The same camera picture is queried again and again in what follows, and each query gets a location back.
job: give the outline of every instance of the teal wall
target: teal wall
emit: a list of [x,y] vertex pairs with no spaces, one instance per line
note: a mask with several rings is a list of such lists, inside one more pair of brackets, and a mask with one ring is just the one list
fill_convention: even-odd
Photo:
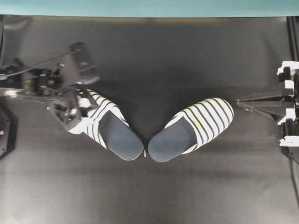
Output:
[[103,17],[299,15],[299,0],[0,0],[0,14]]

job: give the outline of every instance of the striped slipper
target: striped slipper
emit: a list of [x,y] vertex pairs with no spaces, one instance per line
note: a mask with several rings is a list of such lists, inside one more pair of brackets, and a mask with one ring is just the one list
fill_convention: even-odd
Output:
[[[96,92],[89,94],[97,103],[98,107],[87,113],[87,118],[77,127],[70,130],[71,133],[86,133],[89,137],[109,149],[124,160],[134,160],[143,152],[143,143],[131,130],[120,109],[116,104]],[[86,98],[79,98],[79,106],[86,107]]]
[[195,151],[223,132],[233,120],[231,105],[210,98],[177,113],[149,142],[149,154],[157,162],[166,162]]

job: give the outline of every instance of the cable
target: cable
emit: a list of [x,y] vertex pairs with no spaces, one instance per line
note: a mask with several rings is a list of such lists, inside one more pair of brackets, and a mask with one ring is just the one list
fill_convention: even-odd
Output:
[[39,65],[41,65],[41,64],[48,63],[48,62],[50,62],[50,61],[52,61],[52,60],[54,60],[54,59],[56,59],[56,58],[59,58],[59,57],[64,56],[64,55],[67,55],[67,54],[69,54],[69,53],[70,53],[70,52],[64,52],[64,53],[62,53],[62,54],[60,54],[60,55],[57,55],[57,56],[55,56],[55,57],[53,57],[53,58],[50,58],[50,59],[47,59],[47,60],[45,60],[45,61],[42,61],[42,62],[36,63],[36,64],[34,64],[34,65],[31,65],[30,67],[27,67],[26,69],[24,69],[24,70],[22,70],[22,71],[18,71],[18,72],[12,73],[12,74],[0,74],[0,78],[1,78],[1,77],[15,76],[15,75],[24,73],[24,72],[26,72],[26,71],[30,71],[30,70],[32,70],[32,69],[35,69],[37,66],[39,66]]

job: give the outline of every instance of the black plastic mount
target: black plastic mount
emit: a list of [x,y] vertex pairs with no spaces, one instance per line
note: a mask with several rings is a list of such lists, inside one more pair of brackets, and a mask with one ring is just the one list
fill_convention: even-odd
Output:
[[10,118],[0,109],[0,157],[7,151]]
[[279,74],[280,83],[261,92],[254,92],[237,100],[237,105],[246,110],[259,113],[272,121],[278,122],[286,116],[287,108],[294,108],[292,96],[294,89],[287,89],[285,81],[291,79],[289,67]]

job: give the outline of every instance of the black surface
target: black surface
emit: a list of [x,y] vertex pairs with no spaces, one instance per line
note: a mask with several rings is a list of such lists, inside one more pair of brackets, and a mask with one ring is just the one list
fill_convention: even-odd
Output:
[[134,160],[144,150],[139,137],[111,111],[108,111],[100,120],[99,132],[107,149],[124,160]]
[[128,162],[65,133],[45,105],[10,101],[19,129],[0,160],[1,224],[298,223],[279,127],[235,105],[276,84],[277,68],[291,60],[286,18],[19,19],[5,20],[3,63],[17,56],[30,65],[86,42],[102,78],[92,88],[144,143],[206,98],[226,99],[235,116],[192,154]]
[[192,126],[185,118],[163,129],[149,142],[149,155],[157,162],[166,162],[194,146],[197,143]]

